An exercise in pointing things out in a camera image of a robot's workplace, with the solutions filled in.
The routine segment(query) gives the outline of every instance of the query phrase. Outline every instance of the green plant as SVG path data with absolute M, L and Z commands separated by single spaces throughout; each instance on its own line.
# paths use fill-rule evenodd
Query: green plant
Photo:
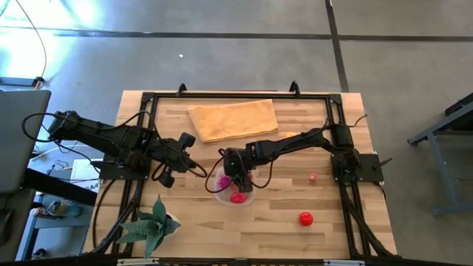
M 138 209 L 136 209 L 136 214 L 139 221 L 120 224 L 128 233 L 117 240 L 117 243 L 146 240 L 145 258 L 147 259 L 163 242 L 164 236 L 173 233 L 180 224 L 166 216 L 166 208 L 159 195 L 153 205 L 153 214 L 143 213 Z

